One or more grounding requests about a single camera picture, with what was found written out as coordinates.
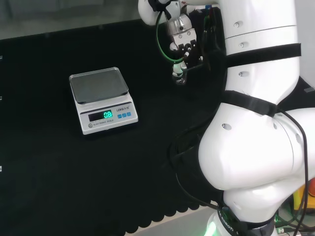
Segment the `electronic scale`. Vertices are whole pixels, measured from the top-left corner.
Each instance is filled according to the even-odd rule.
[[[118,68],[71,75],[69,80],[84,135],[138,122]]]

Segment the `cable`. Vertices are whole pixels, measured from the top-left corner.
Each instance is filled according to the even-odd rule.
[[[172,63],[179,63],[179,62],[182,62],[183,61],[183,58],[180,58],[180,59],[172,59],[172,58],[169,58],[162,50],[162,47],[158,41],[158,25],[159,25],[159,20],[161,18],[161,15],[162,15],[162,11],[159,12],[158,16],[157,16],[157,21],[156,21],[156,36],[157,36],[157,45],[158,45],[158,48],[160,50],[160,52],[162,53],[162,55],[167,59],[169,60],[170,62]]]
[[[170,144],[171,146],[173,145],[173,143],[175,141],[177,141],[178,139],[180,139],[181,137],[183,137],[184,135],[187,135],[190,132],[193,132],[195,130],[201,129],[203,127],[208,128],[210,122],[213,120],[215,114],[217,113],[219,109],[219,105],[216,107],[216,109],[210,114],[210,116],[208,116],[204,121],[202,121],[200,124],[197,125],[192,125],[191,127],[185,129],[184,131],[182,131],[181,133],[179,133],[178,135],[175,136],[174,141]],[[181,154],[185,154],[190,148],[187,148],[185,151],[182,151]],[[179,152],[178,150],[178,143],[175,143],[175,150],[177,152]]]
[[[301,232],[302,236],[315,236],[315,232]]]
[[[282,219],[280,216],[278,216],[278,219],[279,220],[281,220],[281,221],[283,221],[283,222],[286,222],[284,219]],[[294,224],[291,224],[291,223],[287,223],[287,224],[285,224],[284,226],[291,226],[291,227],[293,227],[294,229],[296,229],[296,227],[297,227],[297,225],[294,225]],[[300,231],[311,231],[311,232],[315,232],[315,228],[314,227],[309,227],[309,226],[306,226],[306,227],[304,227],[303,226],[303,228],[300,228]]]
[[[293,228],[285,227],[285,228],[278,229],[277,231],[279,234],[285,234],[285,233],[294,232],[294,230],[295,230],[294,227]],[[312,231],[304,230],[304,229],[299,230],[299,232],[301,233],[301,235],[304,235],[304,236],[307,236],[307,235],[311,236],[312,233],[314,233]]]
[[[205,18],[203,19],[203,29],[204,30],[206,30],[207,23],[208,23],[209,20],[210,20],[210,16],[209,15],[205,16]]]
[[[298,209],[298,211],[296,212],[296,214],[293,216],[293,218],[292,218],[291,220],[289,220],[289,221],[285,221],[285,220],[283,220],[283,219],[281,218],[282,224],[277,224],[277,228],[280,228],[280,227],[283,227],[283,226],[286,226],[286,225],[289,225],[290,223],[292,223],[292,222],[297,218],[297,216],[301,213],[303,204],[304,204],[304,198],[302,197],[302,201],[301,201],[301,204],[300,204],[300,206],[299,206],[299,209]]]
[[[204,202],[204,201],[202,201],[202,200],[200,200],[200,199],[195,198],[195,197],[192,196],[191,194],[189,194],[189,193],[183,188],[183,186],[181,185],[181,183],[179,182],[177,173],[176,173],[176,180],[177,180],[177,182],[178,182],[178,185],[179,185],[180,188],[182,189],[182,191],[183,191],[189,198],[193,199],[193,200],[196,201],[196,202],[199,202],[199,203],[202,204],[202,205],[205,205],[205,206],[207,206],[207,207],[210,207],[210,208],[212,208],[212,209],[214,209],[214,210],[220,210],[220,208],[219,208],[218,206],[216,206],[216,205],[214,205],[214,204],[206,203],[206,202]]]
[[[301,201],[301,204],[300,204],[300,206],[299,206],[298,212],[297,212],[295,215],[293,215],[293,218],[289,221],[289,223],[292,223],[294,220],[296,220],[297,222],[299,222],[299,219],[298,219],[297,217],[298,217],[298,215],[300,214],[300,211],[301,211],[301,209],[302,209],[303,204],[304,204],[304,198],[302,198],[302,201]],[[305,224],[303,224],[303,223],[301,223],[301,226],[303,226],[303,227],[304,227],[305,229],[307,229],[307,230],[313,230],[313,231],[315,231],[315,226],[314,226],[314,227],[311,227],[311,226],[305,225]]]
[[[278,108],[278,111],[283,113],[286,117],[288,117],[301,131],[302,136],[303,136],[303,147],[304,147],[304,167],[305,167],[305,190],[309,189],[309,165],[308,165],[308,153],[307,153],[307,139],[306,139],[306,134],[302,128],[302,126],[288,113],[286,113],[284,110]],[[303,207],[303,213],[301,215],[301,218],[296,226],[296,229],[294,231],[294,235],[296,236],[299,228],[301,227],[301,224],[304,220],[304,217],[306,215],[306,210],[307,210],[307,203],[308,203],[308,193],[307,191],[304,191],[304,207]]]

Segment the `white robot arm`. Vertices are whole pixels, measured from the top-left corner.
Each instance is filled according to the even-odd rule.
[[[203,61],[202,53],[197,45],[197,35],[192,27],[188,14],[195,7],[185,6],[179,1],[169,0],[146,0],[139,1],[138,8],[140,16],[148,25],[158,25],[167,22],[169,34],[172,38],[170,50],[175,51],[179,59],[171,59],[159,49],[168,61],[173,63],[173,80],[177,85],[186,84],[187,71],[189,68],[201,64]]]
[[[216,3],[221,9],[227,56],[298,43],[294,0],[185,1],[190,5]],[[147,0],[139,0],[138,8],[146,24],[155,24],[158,13]],[[298,56],[241,64],[228,68],[225,90],[278,105],[295,88],[299,73]],[[288,113],[306,133],[312,179],[315,109]],[[262,224],[265,236],[275,236],[271,219],[284,200],[305,183],[303,145],[300,129],[284,114],[270,117],[221,103],[201,140],[199,163],[206,179],[224,190],[225,204],[240,221]],[[211,216],[208,227],[214,224],[216,235],[233,232],[220,212]]]

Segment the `scale display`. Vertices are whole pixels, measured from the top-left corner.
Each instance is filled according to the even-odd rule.
[[[108,119],[108,118],[112,118],[112,117],[113,117],[112,110],[107,110],[107,111],[102,111],[102,112],[90,114],[89,120],[90,120],[90,122],[92,122],[95,120]]]

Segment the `black cloth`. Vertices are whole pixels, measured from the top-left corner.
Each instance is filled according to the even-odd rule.
[[[155,29],[140,20],[3,40],[0,55],[1,236],[123,235],[198,208],[178,187],[166,149],[216,108],[221,73],[191,71],[185,87],[175,86]],[[68,78],[113,66],[139,122],[83,136]],[[314,106],[306,87],[300,81],[283,108]],[[211,188],[196,194],[216,197]]]

